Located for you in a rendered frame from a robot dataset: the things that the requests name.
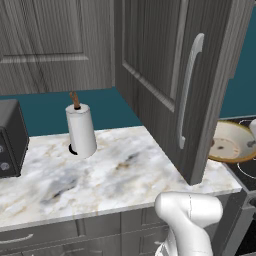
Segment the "open grey cabinet door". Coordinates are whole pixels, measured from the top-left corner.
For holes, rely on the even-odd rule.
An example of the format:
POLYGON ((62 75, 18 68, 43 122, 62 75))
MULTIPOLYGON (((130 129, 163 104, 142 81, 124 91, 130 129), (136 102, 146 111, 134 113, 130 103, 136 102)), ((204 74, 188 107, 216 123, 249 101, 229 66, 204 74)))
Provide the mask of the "open grey cabinet door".
POLYGON ((203 178, 255 6, 256 0, 114 1, 117 90, 190 185, 203 178), (180 149, 180 99, 199 33, 204 44, 192 71, 180 149))

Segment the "white rounded object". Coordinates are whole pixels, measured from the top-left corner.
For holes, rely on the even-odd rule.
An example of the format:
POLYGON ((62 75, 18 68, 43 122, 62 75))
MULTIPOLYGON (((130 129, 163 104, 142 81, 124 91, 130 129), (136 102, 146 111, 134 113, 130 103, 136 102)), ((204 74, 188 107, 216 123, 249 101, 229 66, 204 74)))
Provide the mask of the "white rounded object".
POLYGON ((254 144, 256 144, 256 119, 252 120, 252 122, 249 125, 249 129, 253 134, 254 140, 253 141, 249 141, 247 143, 248 147, 253 147, 254 144))

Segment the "black toaster oven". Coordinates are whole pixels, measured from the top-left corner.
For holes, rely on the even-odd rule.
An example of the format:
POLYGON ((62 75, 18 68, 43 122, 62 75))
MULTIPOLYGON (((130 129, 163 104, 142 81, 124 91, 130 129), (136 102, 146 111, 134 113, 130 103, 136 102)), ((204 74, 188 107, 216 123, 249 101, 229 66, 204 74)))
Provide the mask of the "black toaster oven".
POLYGON ((0 178, 19 177, 29 136, 17 99, 0 100, 0 178))

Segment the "wide grey drawer front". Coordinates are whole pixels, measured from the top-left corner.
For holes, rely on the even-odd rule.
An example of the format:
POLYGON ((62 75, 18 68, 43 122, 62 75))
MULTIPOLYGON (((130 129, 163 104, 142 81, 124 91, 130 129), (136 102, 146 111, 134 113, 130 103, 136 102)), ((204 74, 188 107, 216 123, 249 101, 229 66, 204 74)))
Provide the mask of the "wide grey drawer front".
POLYGON ((32 246, 45 245, 55 241, 66 240, 78 236, 77 223, 73 221, 57 222, 10 231, 0 232, 0 240, 9 240, 34 234, 33 238, 19 243, 0 245, 0 254, 9 253, 19 249, 27 249, 32 246))

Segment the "narrow grey drawer front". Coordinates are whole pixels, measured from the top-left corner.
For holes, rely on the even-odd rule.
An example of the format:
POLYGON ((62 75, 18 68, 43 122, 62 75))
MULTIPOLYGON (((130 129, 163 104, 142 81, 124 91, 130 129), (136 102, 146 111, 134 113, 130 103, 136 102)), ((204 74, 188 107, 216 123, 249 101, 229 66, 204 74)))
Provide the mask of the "narrow grey drawer front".
POLYGON ((79 223, 79 234, 86 238, 99 238, 120 233, 120 214, 84 218, 79 223))

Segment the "closed grey cabinet door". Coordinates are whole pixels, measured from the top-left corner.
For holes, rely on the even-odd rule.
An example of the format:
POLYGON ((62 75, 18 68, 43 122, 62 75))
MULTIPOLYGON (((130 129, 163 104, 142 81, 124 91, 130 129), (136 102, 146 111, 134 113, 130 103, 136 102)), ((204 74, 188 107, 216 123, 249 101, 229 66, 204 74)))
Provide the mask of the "closed grey cabinet door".
POLYGON ((0 0, 0 96, 112 86, 110 0, 0 0))

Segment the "wooden paper towel holder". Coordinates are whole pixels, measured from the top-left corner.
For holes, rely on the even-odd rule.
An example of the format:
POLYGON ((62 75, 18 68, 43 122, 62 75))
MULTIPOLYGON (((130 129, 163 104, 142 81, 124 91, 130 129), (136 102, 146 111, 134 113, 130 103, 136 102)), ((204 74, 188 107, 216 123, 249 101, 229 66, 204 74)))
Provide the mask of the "wooden paper towel holder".
POLYGON ((72 150, 74 151, 74 154, 78 155, 76 146, 75 146, 75 133, 74 133, 74 128, 73 128, 73 119, 76 117, 75 113, 77 110, 81 109, 80 102, 77 96, 77 93, 75 91, 71 91, 69 93, 69 96, 73 102, 73 108, 70 109, 70 114, 69 114, 69 119, 70 119, 70 126, 72 130, 72 150))

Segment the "grey base cabinet door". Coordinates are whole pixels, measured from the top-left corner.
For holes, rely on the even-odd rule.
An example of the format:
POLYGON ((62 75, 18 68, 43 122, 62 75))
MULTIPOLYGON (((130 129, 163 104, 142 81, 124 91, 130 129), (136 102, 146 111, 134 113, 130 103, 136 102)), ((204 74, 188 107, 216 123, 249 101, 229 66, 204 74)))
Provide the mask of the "grey base cabinet door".
POLYGON ((153 207, 123 212, 121 255, 154 256, 167 234, 167 224, 156 215, 153 207))

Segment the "white paper towel roll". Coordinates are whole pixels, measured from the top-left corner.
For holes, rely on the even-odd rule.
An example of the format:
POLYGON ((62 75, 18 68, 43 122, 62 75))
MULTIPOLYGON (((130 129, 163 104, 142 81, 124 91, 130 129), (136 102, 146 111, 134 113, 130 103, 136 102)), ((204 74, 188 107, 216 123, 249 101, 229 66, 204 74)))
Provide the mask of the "white paper towel roll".
POLYGON ((80 108, 76 110, 74 105, 70 105, 65 111, 72 150, 80 158, 90 157, 97 149, 90 107, 80 104, 80 108))

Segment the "cream bowl with yellow rim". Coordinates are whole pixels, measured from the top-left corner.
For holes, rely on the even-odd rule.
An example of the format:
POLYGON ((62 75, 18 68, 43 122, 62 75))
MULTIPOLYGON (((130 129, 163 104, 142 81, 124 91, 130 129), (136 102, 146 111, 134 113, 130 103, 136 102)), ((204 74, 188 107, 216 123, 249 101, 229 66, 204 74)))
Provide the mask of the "cream bowl with yellow rim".
POLYGON ((232 122, 217 123, 209 158, 218 162, 241 163, 256 157, 256 135, 246 126, 232 122))

